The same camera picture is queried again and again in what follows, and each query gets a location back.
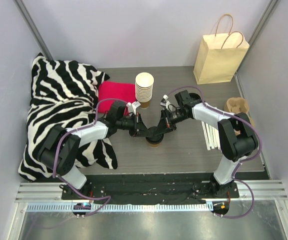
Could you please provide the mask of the black plastic cup lid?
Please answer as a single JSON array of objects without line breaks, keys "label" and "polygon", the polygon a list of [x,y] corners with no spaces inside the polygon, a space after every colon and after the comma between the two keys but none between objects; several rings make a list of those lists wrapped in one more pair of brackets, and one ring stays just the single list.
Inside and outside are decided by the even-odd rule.
[{"label": "black plastic cup lid", "polygon": [[152,134],[151,137],[146,137],[146,139],[149,139],[151,141],[158,141],[158,140],[163,140],[164,135],[163,134],[156,134],[155,130],[157,129],[156,126],[152,126],[148,128],[149,132]]}]

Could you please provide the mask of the brown paper coffee cup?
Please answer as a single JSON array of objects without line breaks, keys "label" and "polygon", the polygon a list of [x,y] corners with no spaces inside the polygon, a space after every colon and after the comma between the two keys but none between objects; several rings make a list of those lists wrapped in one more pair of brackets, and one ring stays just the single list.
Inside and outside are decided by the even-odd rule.
[{"label": "brown paper coffee cup", "polygon": [[147,141],[148,145],[152,148],[157,148],[162,142],[162,140],[151,141],[150,139],[146,139],[146,141]]}]

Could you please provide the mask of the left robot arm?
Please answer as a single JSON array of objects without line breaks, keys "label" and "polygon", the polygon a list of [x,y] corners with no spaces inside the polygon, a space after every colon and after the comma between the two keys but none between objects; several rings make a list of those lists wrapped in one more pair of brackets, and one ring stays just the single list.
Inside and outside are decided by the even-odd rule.
[{"label": "left robot arm", "polygon": [[37,159],[51,169],[56,177],[73,187],[73,194],[83,200],[90,195],[90,186],[75,165],[79,148],[96,140],[102,140],[115,134],[117,130],[127,130],[132,137],[153,137],[136,109],[138,101],[125,103],[116,100],[106,116],[78,128],[54,126],[40,148]]}]

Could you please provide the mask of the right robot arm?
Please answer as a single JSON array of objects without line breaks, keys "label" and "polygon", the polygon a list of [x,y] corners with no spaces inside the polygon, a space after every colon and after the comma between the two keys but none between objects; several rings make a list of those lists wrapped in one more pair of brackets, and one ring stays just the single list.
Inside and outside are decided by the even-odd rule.
[{"label": "right robot arm", "polygon": [[175,94],[178,106],[173,110],[168,108],[167,95],[163,97],[160,105],[160,120],[157,126],[151,127],[151,137],[147,142],[159,144],[164,134],[176,130],[176,124],[187,119],[194,119],[207,123],[219,133],[222,159],[218,168],[210,177],[209,191],[214,197],[222,197],[234,182],[237,169],[248,156],[258,147],[259,143],[244,113],[231,114],[218,110],[202,101],[196,93],[187,90]]}]

